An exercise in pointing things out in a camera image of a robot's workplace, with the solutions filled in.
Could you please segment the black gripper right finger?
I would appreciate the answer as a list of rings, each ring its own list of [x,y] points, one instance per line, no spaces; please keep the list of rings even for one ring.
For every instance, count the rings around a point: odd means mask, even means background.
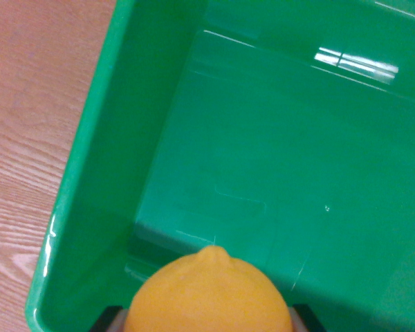
[[[294,304],[288,310],[294,332],[326,332],[316,314],[307,304]]]

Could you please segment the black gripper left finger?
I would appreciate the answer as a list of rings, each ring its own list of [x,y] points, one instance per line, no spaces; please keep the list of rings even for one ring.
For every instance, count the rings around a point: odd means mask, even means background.
[[[123,332],[128,310],[122,306],[108,306],[94,322],[89,332]]]

